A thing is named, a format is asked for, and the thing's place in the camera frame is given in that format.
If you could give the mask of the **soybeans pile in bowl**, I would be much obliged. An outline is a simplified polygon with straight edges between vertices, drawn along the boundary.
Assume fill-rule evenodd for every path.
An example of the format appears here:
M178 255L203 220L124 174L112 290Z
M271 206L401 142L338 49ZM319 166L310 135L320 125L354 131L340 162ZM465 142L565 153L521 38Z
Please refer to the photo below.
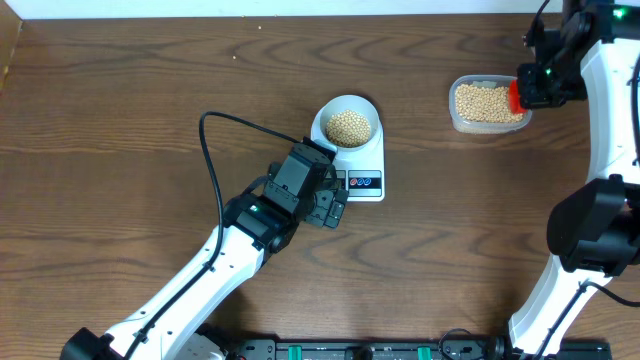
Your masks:
M329 118L325 132L329 141L336 146L355 148L369 141L372 128L364 115L345 110Z

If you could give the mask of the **white digital kitchen scale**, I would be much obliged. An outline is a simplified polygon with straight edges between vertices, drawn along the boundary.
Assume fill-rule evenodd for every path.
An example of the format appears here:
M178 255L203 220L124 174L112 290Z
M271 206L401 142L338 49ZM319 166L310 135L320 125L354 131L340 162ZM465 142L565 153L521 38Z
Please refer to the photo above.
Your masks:
M313 138L313 126L311 127L311 139L321 144L336 147L326 140ZM337 154L333 164L338 171L338 176L345 181L346 190L349 193L349 202L380 202L385 197L385 159L384 159L384 132L381 140L373 147L364 150L346 150L337 148Z

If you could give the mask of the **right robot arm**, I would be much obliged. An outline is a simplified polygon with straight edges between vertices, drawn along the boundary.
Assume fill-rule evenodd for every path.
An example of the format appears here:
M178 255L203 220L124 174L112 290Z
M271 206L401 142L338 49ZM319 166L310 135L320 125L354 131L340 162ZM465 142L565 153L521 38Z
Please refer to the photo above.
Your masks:
M558 358L589 299L639 262L638 2L566 1L559 28L536 15L523 41L535 60L517 68L511 109L587 101L590 163L585 185L552 209L545 269L489 359Z

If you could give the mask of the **light grey round bowl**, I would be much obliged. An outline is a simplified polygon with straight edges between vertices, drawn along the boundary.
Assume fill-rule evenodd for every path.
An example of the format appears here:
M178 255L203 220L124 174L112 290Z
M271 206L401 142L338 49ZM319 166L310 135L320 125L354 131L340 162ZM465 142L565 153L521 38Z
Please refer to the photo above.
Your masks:
M369 141L364 145L355 148L339 147L330 142L327 138L325 128L329 118L333 114L345 110L353 110L364 115L368 119L372 128L372 134ZM364 150L366 147L371 148L381 140L383 134L383 128L375 106L369 100L357 95L341 95L330 100L317 114L312 130L313 138L326 140L332 145L346 150Z

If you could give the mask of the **cardboard box edge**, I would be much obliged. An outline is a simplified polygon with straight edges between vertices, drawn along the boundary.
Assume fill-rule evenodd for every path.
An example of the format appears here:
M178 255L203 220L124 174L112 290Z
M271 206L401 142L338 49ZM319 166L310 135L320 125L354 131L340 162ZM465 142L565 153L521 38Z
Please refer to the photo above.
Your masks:
M0 5L0 89L3 90L9 67L22 30L23 20L1 0Z

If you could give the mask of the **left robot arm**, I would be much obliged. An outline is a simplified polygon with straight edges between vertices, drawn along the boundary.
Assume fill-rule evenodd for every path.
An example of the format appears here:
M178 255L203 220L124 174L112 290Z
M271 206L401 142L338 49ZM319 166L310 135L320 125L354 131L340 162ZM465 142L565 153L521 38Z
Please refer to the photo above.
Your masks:
M347 193L337 185L337 148L304 138L282 163L232 198L198 253L145 305L98 336L86 328L64 359L174 359L220 303L283 250L303 222L334 228Z

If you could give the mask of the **red plastic measuring scoop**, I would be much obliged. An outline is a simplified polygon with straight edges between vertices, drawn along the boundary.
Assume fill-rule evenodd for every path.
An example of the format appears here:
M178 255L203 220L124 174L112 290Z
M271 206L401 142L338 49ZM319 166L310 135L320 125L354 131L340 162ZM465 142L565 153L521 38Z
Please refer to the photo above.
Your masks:
M520 93L516 80L512 80L508 88L508 105L513 114L524 114L527 112L520 103Z

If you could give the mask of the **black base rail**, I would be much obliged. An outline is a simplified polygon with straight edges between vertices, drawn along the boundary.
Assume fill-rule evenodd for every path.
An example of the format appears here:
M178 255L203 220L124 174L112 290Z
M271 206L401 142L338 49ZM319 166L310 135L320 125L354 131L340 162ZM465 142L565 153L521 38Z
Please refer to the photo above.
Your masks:
M499 360L526 359L504 337L475 337L454 331L423 342L321 342L278 339L234 340L202 325L182 350L187 359L220 360Z

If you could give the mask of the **clear container of soybeans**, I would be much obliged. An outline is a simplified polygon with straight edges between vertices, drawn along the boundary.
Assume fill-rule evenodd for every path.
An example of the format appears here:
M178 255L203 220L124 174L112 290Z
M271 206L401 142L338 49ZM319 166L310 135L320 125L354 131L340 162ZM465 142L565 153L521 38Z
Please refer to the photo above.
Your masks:
M465 75L449 90L449 112L455 130L467 134L505 134L524 128L530 110L514 113L509 90L516 78L505 75Z

